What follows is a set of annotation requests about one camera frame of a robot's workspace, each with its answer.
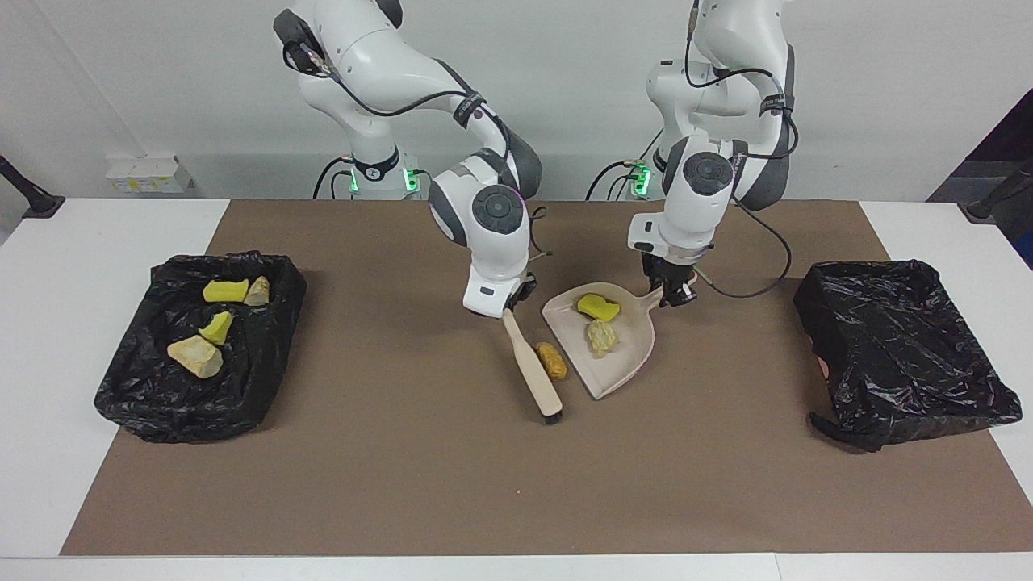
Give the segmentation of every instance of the black trash bag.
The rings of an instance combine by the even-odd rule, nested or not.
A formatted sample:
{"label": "black trash bag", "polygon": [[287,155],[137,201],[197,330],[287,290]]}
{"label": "black trash bag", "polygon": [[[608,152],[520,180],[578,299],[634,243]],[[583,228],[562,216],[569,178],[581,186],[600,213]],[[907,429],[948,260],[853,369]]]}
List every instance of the black trash bag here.
{"label": "black trash bag", "polygon": [[[270,281],[262,307],[205,302],[211,280]],[[151,270],[144,296],[107,369],[94,405],[147,441],[226,439],[265,418],[287,368],[290,339],[305,298],[305,278],[286,256],[246,252],[175,256]],[[170,343],[197,333],[222,311],[233,322],[214,377],[198,379],[169,358]]]}
{"label": "black trash bag", "polygon": [[793,298],[828,367],[828,437],[868,452],[1022,419],[940,275],[918,262],[820,263]]}

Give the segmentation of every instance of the wooden brush handle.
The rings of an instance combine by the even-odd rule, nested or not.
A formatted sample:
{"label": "wooden brush handle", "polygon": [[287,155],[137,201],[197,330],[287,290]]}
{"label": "wooden brush handle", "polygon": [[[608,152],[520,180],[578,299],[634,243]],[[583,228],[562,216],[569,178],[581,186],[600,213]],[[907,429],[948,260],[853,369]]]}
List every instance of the wooden brush handle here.
{"label": "wooden brush handle", "polygon": [[550,380],[545,369],[541,366],[537,354],[534,353],[531,345],[527,344],[524,335],[521,334],[516,319],[513,318],[513,313],[509,309],[502,312],[502,324],[505,325],[509,340],[512,341],[513,357],[516,358],[520,372],[524,375],[524,381],[531,390],[531,395],[534,396],[534,401],[538,404],[541,415],[549,418],[559,414],[563,410],[563,402],[556,394],[556,388],[553,387],[553,381]]}

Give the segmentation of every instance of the brown table surface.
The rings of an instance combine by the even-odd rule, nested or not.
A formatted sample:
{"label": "brown table surface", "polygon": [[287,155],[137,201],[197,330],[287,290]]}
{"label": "brown table surface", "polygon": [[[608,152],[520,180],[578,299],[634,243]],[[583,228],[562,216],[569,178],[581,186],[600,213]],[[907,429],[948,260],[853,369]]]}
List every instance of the brown table surface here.
{"label": "brown table surface", "polygon": [[[625,248],[650,204],[550,203],[556,256],[518,309],[596,280],[643,294]],[[66,555],[481,555],[1033,550],[1033,509],[987,432],[858,454],[811,429],[828,396],[791,298],[820,261],[886,259],[855,203],[763,213],[791,278],[734,301],[654,311],[657,345],[593,401],[559,385],[543,426],[501,323],[465,311],[467,251],[418,203],[230,204],[210,253],[290,255],[309,282],[290,366],[262,426],[229,441],[149,445],[121,431]],[[729,210],[705,270],[731,289],[782,250]]]}

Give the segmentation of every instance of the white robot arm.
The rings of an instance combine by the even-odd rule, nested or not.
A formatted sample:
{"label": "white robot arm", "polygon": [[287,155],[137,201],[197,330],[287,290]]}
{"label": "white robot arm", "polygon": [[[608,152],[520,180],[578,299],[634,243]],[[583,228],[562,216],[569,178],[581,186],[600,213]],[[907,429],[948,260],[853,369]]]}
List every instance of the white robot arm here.
{"label": "white robot arm", "polygon": [[428,198],[445,236],[471,251],[463,304],[501,317],[533,288],[524,201],[537,192],[541,163],[455,70],[403,41],[401,21],[397,0],[303,0],[274,30],[302,94],[344,127],[367,181],[389,176],[401,157],[384,118],[437,109],[480,140],[483,148],[434,177]]}
{"label": "white robot arm", "polygon": [[[651,288],[663,286],[662,305],[695,298],[694,265],[712,247],[732,196],[760,210],[785,191],[799,135],[784,1],[709,0],[700,7],[694,0],[685,59],[661,61],[650,74],[647,92],[664,122],[653,162],[663,172],[666,201],[663,212],[632,219],[628,245],[643,253]],[[756,122],[747,134],[725,134],[721,118],[729,117]]]}

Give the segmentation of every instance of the dustpan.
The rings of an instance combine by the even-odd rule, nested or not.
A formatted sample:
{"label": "dustpan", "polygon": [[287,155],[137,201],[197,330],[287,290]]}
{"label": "dustpan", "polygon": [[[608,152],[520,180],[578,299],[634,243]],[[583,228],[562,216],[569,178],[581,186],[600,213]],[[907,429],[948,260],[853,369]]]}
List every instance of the dustpan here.
{"label": "dustpan", "polygon": [[[596,359],[586,338],[591,319],[577,311],[577,301],[594,293],[621,305],[621,313],[609,324],[618,343],[605,357]],[[649,312],[660,304],[663,288],[635,297],[609,282],[591,282],[554,297],[541,309],[541,315],[560,341],[574,370],[595,399],[600,399],[628,383],[653,353],[656,335]]]}

